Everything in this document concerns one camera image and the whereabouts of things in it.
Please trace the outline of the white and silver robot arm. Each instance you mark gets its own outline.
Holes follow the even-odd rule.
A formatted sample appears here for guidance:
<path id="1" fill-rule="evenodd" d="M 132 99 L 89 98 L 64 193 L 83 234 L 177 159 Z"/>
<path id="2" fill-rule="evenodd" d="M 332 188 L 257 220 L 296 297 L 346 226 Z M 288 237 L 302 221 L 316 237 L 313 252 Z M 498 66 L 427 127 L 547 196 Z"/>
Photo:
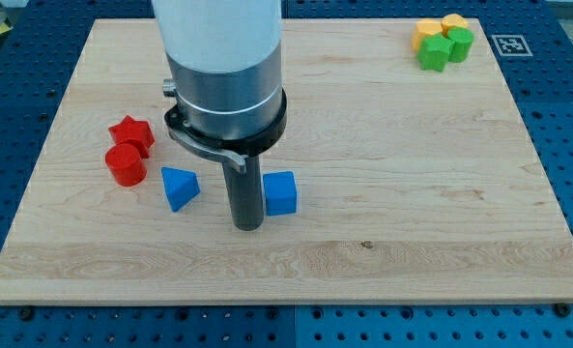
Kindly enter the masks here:
<path id="1" fill-rule="evenodd" d="M 278 0 L 153 0 L 176 99 L 196 131 L 234 140 L 265 129 L 281 104 Z"/>

